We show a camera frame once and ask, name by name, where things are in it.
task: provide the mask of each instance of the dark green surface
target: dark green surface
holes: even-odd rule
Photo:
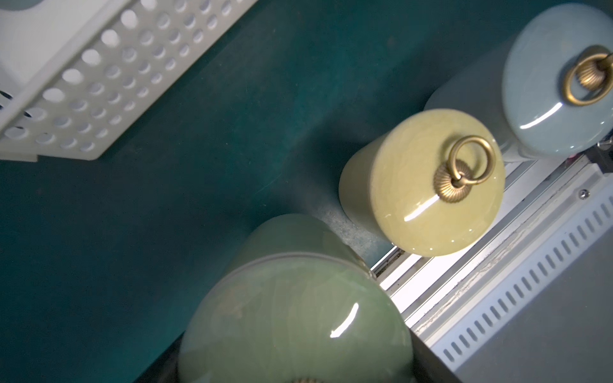
[[[130,382],[273,216],[557,1],[260,0],[98,161],[0,162],[0,382]]]

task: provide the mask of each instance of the brass knob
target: brass knob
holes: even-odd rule
[[[457,159],[461,147],[467,143],[477,143],[487,156],[487,165],[483,174],[473,178],[473,171],[466,162]],[[491,144],[478,135],[469,135],[458,140],[449,152],[447,162],[441,164],[434,174],[434,190],[438,197],[449,203],[460,202],[468,197],[473,185],[479,185],[492,175],[496,166],[496,154]]]
[[[571,84],[575,75],[585,89],[598,92],[586,100],[576,98],[571,91]],[[603,99],[612,88],[613,53],[600,45],[592,45],[584,50],[562,81],[564,98],[578,107],[595,104]]]

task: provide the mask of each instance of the glossy glaze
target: glossy glaze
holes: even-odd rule
[[[523,145],[543,156],[570,156],[613,127],[613,92],[586,107],[560,98],[560,76],[585,48],[613,50],[613,20],[583,4],[563,4],[534,18],[517,36],[502,77],[509,126]],[[573,94],[588,94],[575,79]]]
[[[181,382],[410,381],[408,328],[357,259],[315,218],[265,222],[191,319]]]
[[[425,109],[475,116],[506,162],[578,153],[613,126],[613,93],[587,107],[567,105],[560,95],[566,70],[593,44],[613,50],[613,20],[583,4],[552,7],[437,89]],[[587,95],[576,80],[572,90]]]
[[[496,152],[493,175],[458,203],[441,201],[433,187],[436,169],[451,146],[467,135],[487,139]],[[475,144],[458,158],[475,174],[486,156]],[[442,256],[474,243],[491,225],[502,201],[504,164],[492,134],[466,113],[438,109],[418,113],[358,151],[339,184],[341,204],[356,224],[421,256]]]

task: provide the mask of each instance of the perforated basket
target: perforated basket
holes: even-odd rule
[[[14,97],[0,92],[0,158],[98,158],[256,1],[106,1]]]

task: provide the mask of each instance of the vent slot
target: vent slot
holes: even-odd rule
[[[590,199],[432,345],[452,371],[613,226],[613,183]]]

